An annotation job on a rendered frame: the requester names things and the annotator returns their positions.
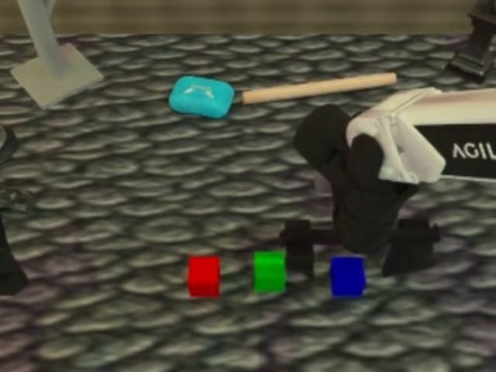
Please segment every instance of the wooden dowel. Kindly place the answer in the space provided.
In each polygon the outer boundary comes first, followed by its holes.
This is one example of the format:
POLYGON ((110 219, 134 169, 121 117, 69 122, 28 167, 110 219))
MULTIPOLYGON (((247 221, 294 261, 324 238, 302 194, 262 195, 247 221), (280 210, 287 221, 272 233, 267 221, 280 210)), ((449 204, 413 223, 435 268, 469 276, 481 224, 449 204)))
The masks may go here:
POLYGON ((345 77, 313 83, 284 85, 281 87, 256 89, 242 93, 244 105, 253 103, 281 101, 284 99, 309 97, 314 95, 327 95, 341 91, 356 91, 360 89, 383 87, 396 84, 396 74, 372 74, 356 77, 345 77))

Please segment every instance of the square base plate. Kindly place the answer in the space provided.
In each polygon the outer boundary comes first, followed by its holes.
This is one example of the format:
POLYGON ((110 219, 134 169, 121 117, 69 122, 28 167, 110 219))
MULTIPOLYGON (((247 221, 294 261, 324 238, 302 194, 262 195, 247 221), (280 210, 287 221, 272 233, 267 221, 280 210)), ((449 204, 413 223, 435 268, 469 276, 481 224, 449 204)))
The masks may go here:
POLYGON ((17 82, 41 109, 63 101, 103 80, 98 71, 72 44, 64 44, 60 52, 66 71, 62 77, 50 76, 39 58, 29 60, 11 70, 17 82))

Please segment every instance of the metal stand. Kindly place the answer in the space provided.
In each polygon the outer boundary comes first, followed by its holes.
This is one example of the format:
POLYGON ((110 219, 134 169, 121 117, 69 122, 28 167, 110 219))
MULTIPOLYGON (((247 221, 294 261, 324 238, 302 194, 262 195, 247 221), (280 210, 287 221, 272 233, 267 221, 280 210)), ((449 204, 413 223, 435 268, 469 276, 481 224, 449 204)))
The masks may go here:
POLYGON ((11 70, 42 109, 48 109, 103 79, 71 44, 59 46, 50 24, 56 0, 17 0, 38 57, 11 70))
POLYGON ((446 69, 481 84, 493 67, 491 41, 496 33, 495 2, 477 0, 468 16, 472 20, 473 31, 467 46, 455 55, 446 69))

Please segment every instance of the cyan object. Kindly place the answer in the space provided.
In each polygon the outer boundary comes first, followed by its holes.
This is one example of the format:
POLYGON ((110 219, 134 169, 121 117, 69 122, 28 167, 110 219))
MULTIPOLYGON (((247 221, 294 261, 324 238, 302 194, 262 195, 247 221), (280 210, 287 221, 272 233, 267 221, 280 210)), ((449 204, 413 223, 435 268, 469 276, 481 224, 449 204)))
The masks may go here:
POLYGON ((333 297, 362 297, 367 286, 365 260, 362 257, 333 257, 329 268, 333 297))
POLYGON ((221 119, 234 99, 234 89, 224 81, 198 76, 180 77, 172 87, 169 106, 183 114, 221 119))

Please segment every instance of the light blue eraser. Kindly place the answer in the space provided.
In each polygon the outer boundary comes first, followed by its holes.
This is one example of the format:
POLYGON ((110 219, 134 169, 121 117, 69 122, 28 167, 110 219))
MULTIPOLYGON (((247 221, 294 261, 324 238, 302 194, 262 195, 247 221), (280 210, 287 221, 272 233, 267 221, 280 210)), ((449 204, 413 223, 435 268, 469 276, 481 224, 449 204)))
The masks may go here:
POLYGON ((172 87, 169 106, 183 114, 221 119, 234 99, 234 89, 224 81, 198 76, 180 77, 172 87))

